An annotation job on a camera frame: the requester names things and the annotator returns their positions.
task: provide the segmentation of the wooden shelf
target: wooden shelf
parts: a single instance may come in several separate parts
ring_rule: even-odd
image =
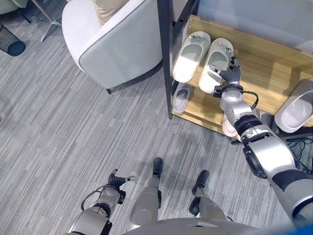
[[[200,89],[192,90],[185,112],[174,115],[223,134],[220,99]]]
[[[313,55],[295,48],[286,47],[269,40],[239,32],[227,26],[190,17],[188,34],[205,31],[214,40],[227,38],[235,48],[235,56],[242,64],[241,85],[246,91],[256,92],[259,96],[257,108],[274,115],[288,99],[289,95],[303,79],[313,77]],[[189,82],[194,87],[181,118],[223,133],[223,112],[220,99],[205,94],[199,89],[199,77],[206,56]],[[244,94],[245,101],[252,105],[253,95]],[[313,126],[313,118],[306,126]]]

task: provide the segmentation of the shoe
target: shoe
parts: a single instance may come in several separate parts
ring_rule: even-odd
[[[235,129],[235,127],[233,127],[230,122],[227,119],[226,114],[224,113],[223,115],[223,124],[222,124],[222,128],[223,128],[223,132],[226,136],[229,137],[235,137],[238,136],[238,133]]]
[[[189,82],[209,50],[210,35],[199,31],[189,35],[183,43],[173,67],[173,78],[181,83]]]
[[[275,114],[277,126],[293,133],[313,117],[313,78],[303,80]]]
[[[197,192],[197,188],[204,188],[206,181],[209,179],[210,173],[207,170],[203,170],[197,178],[197,182],[195,186],[192,188],[192,194],[195,195]]]
[[[155,158],[153,162],[153,175],[156,175],[159,179],[161,177],[163,169],[163,161],[161,158]]]
[[[184,83],[178,84],[173,99],[173,111],[176,114],[182,114],[185,111],[190,93],[190,85]]]
[[[212,71],[209,66],[214,65],[226,71],[232,56],[234,56],[234,48],[229,40],[218,38],[212,42],[199,79],[199,87],[202,91],[213,94],[215,86],[223,83],[222,77]]]

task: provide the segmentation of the chair leg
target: chair leg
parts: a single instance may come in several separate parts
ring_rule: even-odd
[[[18,13],[29,23],[31,23],[31,20],[29,18],[27,18],[24,13],[21,11],[21,9],[18,9]]]

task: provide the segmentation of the black shelf post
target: black shelf post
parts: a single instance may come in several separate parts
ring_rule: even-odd
[[[167,112],[172,119],[173,93],[173,44],[176,42],[181,30],[186,25],[190,15],[196,14],[199,0],[188,0],[182,13],[173,28],[173,0],[157,0],[158,22],[161,36],[162,61],[166,90]]]
[[[157,0],[168,118],[172,119],[173,0]]]

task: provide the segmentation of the wastebasket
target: wastebasket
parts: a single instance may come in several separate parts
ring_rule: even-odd
[[[11,56],[20,55],[25,50],[25,43],[18,39],[0,22],[0,50]]]

